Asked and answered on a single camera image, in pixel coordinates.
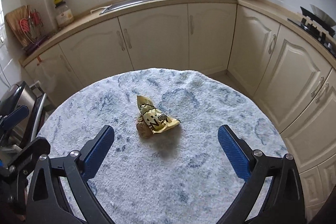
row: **crumpled wrapper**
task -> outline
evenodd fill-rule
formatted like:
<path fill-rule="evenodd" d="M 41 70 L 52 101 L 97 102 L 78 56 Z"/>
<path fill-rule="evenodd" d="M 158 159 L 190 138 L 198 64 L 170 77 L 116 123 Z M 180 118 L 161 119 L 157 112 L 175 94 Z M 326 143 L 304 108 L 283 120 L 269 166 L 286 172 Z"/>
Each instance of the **crumpled wrapper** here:
<path fill-rule="evenodd" d="M 180 121 L 158 110 L 153 102 L 144 96 L 137 96 L 137 104 L 144 122 L 155 133 L 165 132 L 180 124 Z"/>

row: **countertop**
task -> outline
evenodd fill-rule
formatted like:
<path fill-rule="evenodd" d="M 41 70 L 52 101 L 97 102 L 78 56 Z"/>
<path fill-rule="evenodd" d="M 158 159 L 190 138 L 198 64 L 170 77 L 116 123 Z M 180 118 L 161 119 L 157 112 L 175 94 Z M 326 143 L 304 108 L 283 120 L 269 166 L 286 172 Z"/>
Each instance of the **countertop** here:
<path fill-rule="evenodd" d="M 242 5 L 244 7 L 253 9 L 259 13 L 262 13 L 282 25 L 288 27 L 292 31 L 296 32 L 299 36 L 305 39 L 308 43 L 310 43 L 317 51 L 319 51 L 325 59 L 336 69 L 336 59 L 320 44 L 317 40 L 315 40 L 312 36 L 308 35 L 305 31 L 301 28 L 295 26 L 293 23 L 289 22 L 287 18 L 301 20 L 301 17 L 293 13 L 285 8 L 277 6 L 275 4 L 271 4 L 266 0 L 151 0 L 140 4 L 130 5 L 124 8 L 116 9 L 112 12 L 105 13 L 103 15 L 99 15 L 100 11 L 97 11 L 91 15 L 87 15 L 82 17 L 79 20 L 76 20 L 59 33 L 54 35 L 48 41 L 46 41 L 39 49 L 37 49 L 33 54 L 26 57 L 23 56 L 20 58 L 20 64 L 25 67 L 28 63 L 34 60 L 38 55 L 45 52 L 47 49 L 51 48 L 52 46 L 56 45 L 57 43 L 61 42 L 62 40 L 74 35 L 81 30 L 84 30 L 88 27 L 91 27 L 95 24 L 100 22 L 122 16 L 125 14 L 129 14 L 132 12 L 165 6 L 165 5 L 175 5 L 175 4 L 185 4 L 185 3 L 233 3 Z M 331 43 L 336 48 L 336 41 L 332 39 L 331 36 L 327 35 L 327 38 L 331 41 Z"/>
<path fill-rule="evenodd" d="M 137 95 L 181 124 L 141 139 Z M 250 99 L 199 72 L 167 69 L 127 72 L 84 88 L 53 112 L 39 136 L 51 144 L 51 158 L 61 157 L 81 149 L 106 124 L 115 141 L 88 184 L 116 223 L 216 223 L 244 184 L 218 142 L 223 124 L 252 149 L 275 157 L 287 153 Z M 258 214 L 269 185 L 270 178 L 250 217 Z M 80 216 L 68 185 L 63 187 Z"/>

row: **round table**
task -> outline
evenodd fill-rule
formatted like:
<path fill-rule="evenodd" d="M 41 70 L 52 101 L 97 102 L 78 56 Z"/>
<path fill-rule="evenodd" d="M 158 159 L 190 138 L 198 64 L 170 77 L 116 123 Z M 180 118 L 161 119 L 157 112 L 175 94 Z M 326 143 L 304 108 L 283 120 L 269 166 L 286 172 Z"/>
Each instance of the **round table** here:
<path fill-rule="evenodd" d="M 141 139 L 137 95 L 151 98 L 181 124 Z M 114 128 L 115 141 L 88 184 L 116 223 L 216 223 L 244 184 L 218 142 L 223 124 L 252 149 L 268 156 L 287 153 L 250 99 L 199 72 L 167 69 L 127 72 L 84 88 L 55 110 L 39 136 L 51 144 L 51 158 L 66 156 L 106 124 Z M 269 183 L 250 216 L 258 214 Z M 74 214 L 82 217 L 68 185 L 63 187 Z"/>

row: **kitchen cabinet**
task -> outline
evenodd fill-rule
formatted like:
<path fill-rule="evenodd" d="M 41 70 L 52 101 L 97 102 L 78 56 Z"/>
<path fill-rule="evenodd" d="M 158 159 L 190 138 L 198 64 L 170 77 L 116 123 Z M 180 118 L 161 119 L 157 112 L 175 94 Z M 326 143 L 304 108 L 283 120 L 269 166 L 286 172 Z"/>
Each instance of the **kitchen cabinet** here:
<path fill-rule="evenodd" d="M 299 172 L 323 163 L 336 154 L 336 71 L 332 70 L 325 84 L 302 114 L 281 133 L 288 151 L 293 154 Z M 334 174 L 331 166 L 329 174 Z"/>
<path fill-rule="evenodd" d="M 324 202 L 321 202 L 319 204 L 306 207 L 306 218 L 308 221 L 307 223 L 309 223 L 309 221 L 313 219 L 313 217 L 319 212 L 323 205 Z"/>
<path fill-rule="evenodd" d="M 135 70 L 189 69 L 187 4 L 130 13 L 119 22 Z"/>
<path fill-rule="evenodd" d="M 205 75 L 227 69 L 236 4 L 188 4 L 189 68 Z"/>
<path fill-rule="evenodd" d="M 59 45 L 84 86 L 133 70 L 117 18 L 78 32 Z"/>
<path fill-rule="evenodd" d="M 61 105 L 83 88 L 58 44 L 39 55 L 39 59 L 41 62 L 35 58 L 25 70 L 34 81 L 41 82 L 54 105 Z"/>
<path fill-rule="evenodd" d="M 266 72 L 253 97 L 279 132 L 309 105 L 331 65 L 308 42 L 281 26 Z"/>
<path fill-rule="evenodd" d="M 252 97 L 266 71 L 280 23 L 238 5 L 228 71 Z"/>
<path fill-rule="evenodd" d="M 336 185 L 336 154 L 318 166 L 324 199 L 327 200 Z"/>
<path fill-rule="evenodd" d="M 324 202 L 322 183 L 317 167 L 300 174 L 305 206 Z"/>

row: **blue gripper pad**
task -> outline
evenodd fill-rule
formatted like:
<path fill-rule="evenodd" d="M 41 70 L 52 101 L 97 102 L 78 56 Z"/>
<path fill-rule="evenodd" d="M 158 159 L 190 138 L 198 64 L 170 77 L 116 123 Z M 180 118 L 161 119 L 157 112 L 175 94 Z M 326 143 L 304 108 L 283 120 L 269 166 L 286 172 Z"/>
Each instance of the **blue gripper pad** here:
<path fill-rule="evenodd" d="M 7 117 L 4 118 L 2 122 L 2 129 L 7 131 L 12 129 L 14 126 L 19 124 L 23 119 L 28 117 L 29 115 L 29 109 L 26 106 L 21 106 L 11 114 L 9 114 Z"/>
<path fill-rule="evenodd" d="M 114 130 L 112 127 L 105 126 L 102 131 L 104 132 L 99 136 L 98 140 L 91 140 L 95 141 L 95 145 L 93 145 L 91 151 L 84 159 L 85 170 L 82 173 L 82 177 L 85 181 L 95 177 L 114 142 Z"/>
<path fill-rule="evenodd" d="M 248 158 L 224 126 L 218 130 L 218 141 L 236 175 L 247 182 L 251 176 Z"/>

